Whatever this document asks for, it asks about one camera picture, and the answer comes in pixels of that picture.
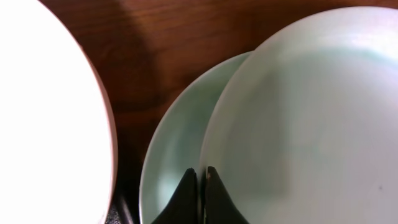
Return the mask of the white plate front green stain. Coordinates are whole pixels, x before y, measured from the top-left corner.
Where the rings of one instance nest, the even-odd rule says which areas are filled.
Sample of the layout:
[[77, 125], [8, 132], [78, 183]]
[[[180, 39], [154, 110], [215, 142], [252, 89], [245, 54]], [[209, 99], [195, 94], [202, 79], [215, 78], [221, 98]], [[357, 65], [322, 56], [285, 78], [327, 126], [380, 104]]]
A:
[[238, 68], [200, 169], [249, 223], [397, 222], [397, 11], [305, 17]]

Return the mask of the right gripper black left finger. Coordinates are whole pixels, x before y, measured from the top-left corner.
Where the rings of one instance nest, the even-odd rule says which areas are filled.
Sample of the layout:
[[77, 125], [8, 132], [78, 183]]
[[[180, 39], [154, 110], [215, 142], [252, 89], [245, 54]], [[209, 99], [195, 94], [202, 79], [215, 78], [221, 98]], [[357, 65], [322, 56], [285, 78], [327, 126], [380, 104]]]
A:
[[198, 223], [197, 175], [193, 168], [185, 171], [166, 207], [152, 224]]

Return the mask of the white plate with green stain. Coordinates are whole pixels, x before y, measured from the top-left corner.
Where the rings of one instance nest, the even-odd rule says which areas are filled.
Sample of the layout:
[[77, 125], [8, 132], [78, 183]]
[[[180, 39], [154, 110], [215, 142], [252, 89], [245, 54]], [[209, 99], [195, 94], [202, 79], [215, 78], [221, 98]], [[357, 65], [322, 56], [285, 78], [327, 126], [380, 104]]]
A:
[[158, 124], [141, 172], [139, 219], [152, 223], [166, 207], [188, 168], [198, 169], [209, 119], [229, 79], [249, 57], [219, 63], [181, 92]]

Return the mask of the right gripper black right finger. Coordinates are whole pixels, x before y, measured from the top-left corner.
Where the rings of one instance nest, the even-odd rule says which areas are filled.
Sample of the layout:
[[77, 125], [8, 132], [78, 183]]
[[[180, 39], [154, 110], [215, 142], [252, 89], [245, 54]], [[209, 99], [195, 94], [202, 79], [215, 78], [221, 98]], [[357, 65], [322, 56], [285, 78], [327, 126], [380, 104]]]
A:
[[234, 205], [217, 170], [208, 166], [204, 191], [206, 224], [248, 224]]

